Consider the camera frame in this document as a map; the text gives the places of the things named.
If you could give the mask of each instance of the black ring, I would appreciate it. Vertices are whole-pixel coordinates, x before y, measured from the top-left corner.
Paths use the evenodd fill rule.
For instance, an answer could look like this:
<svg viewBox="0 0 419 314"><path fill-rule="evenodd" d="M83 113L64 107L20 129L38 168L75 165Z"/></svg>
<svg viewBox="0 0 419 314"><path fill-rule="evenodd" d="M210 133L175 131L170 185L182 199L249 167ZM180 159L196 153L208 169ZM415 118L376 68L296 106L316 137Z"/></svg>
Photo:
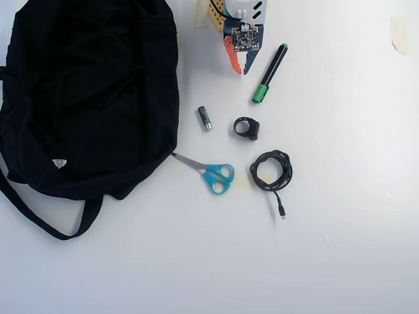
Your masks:
<svg viewBox="0 0 419 314"><path fill-rule="evenodd" d="M246 132L240 133L237 131L237 125L243 121L249 123L249 129ZM260 124L256 120L243 116L235 121L234 131L241 137L248 137L250 140L256 141L259 137L259 126Z"/></svg>

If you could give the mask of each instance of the tape piece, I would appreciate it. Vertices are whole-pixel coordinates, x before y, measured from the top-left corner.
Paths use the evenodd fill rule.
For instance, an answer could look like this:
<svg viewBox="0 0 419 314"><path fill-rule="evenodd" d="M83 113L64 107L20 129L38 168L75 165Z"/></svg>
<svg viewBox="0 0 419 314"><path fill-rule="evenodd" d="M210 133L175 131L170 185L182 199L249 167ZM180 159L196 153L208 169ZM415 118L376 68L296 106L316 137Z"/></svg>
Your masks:
<svg viewBox="0 0 419 314"><path fill-rule="evenodd" d="M398 53L409 55L409 39L407 35L407 20L405 18L391 18L392 44Z"/></svg>
<svg viewBox="0 0 419 314"><path fill-rule="evenodd" d="M273 182L275 180L274 176L271 173L259 173L258 176L264 182L268 183ZM253 182L253 178L251 177L250 173L236 173L236 175L234 176L234 181L231 183L230 189L241 191L259 190L257 185Z"/></svg>
<svg viewBox="0 0 419 314"><path fill-rule="evenodd" d="M208 26L207 10L208 1L206 0L193 0L193 23L194 27Z"/></svg>

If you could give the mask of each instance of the black cable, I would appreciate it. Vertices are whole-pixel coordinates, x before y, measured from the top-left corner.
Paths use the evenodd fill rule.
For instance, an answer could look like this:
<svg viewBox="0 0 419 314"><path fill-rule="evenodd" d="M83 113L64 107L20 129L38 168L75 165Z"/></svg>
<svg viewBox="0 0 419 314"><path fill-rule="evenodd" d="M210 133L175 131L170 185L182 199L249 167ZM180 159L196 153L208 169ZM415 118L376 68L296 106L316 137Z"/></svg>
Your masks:
<svg viewBox="0 0 419 314"><path fill-rule="evenodd" d="M257 169L260 164L267 161L269 158L277 160L282 166L281 177L271 184L264 182L257 176ZM291 166L291 160L288 154L281 152L280 150L273 150L272 152L266 152L260 155L257 160L250 166L250 173L255 181L256 185L264 191L273 192L276 195L278 201L278 209L280 210L281 217L285 216L285 209L282 206L281 198L277 191L285 188L293 178L293 167Z"/></svg>
<svg viewBox="0 0 419 314"><path fill-rule="evenodd" d="M212 6L217 11L217 13L220 14L222 17L226 18L227 20L232 20L232 21L243 23L243 20L241 18L233 18L232 16L229 16L229 15L226 15L226 14L222 13L220 11L220 9L215 5L213 0L209 0L209 1L211 2Z"/></svg>

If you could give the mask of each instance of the yellow component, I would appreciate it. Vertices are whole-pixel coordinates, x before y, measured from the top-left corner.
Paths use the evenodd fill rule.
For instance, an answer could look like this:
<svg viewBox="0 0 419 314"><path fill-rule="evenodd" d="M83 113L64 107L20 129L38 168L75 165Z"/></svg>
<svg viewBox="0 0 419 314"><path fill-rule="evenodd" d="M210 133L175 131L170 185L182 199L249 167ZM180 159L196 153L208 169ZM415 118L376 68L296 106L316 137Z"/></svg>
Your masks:
<svg viewBox="0 0 419 314"><path fill-rule="evenodd" d="M214 0L215 5L217 5L218 9L224 13L224 0ZM214 9L211 2L208 5L208 15L211 18L212 22L215 25L215 28L217 31L223 31L224 30L224 21L225 18L222 17L218 12Z"/></svg>

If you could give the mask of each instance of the bag handle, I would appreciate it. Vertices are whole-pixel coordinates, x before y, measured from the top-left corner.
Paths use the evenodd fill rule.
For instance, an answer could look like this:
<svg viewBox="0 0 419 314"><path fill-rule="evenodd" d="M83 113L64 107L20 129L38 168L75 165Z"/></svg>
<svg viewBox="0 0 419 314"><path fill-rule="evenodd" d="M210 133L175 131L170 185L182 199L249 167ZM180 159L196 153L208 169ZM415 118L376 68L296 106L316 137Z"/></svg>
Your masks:
<svg viewBox="0 0 419 314"><path fill-rule="evenodd" d="M42 219L40 219L25 204L25 202L20 198L20 196L16 193L13 187L9 184L9 182L7 181L5 175L3 174L1 170L0 170L0 190L4 193L4 195L6 195L9 201L11 201L12 204L19 210L19 212L21 212L26 218L28 218L30 221L35 223L38 227L42 228L44 231L48 232L53 237L59 240L63 240L63 241L73 239L74 237L79 237L83 233L85 233L93 224L96 217L99 215L102 202L103 202L103 196L101 198L86 200L84 203L83 215L81 218L79 230L74 235L65 235L59 232L57 229L51 227Z"/></svg>

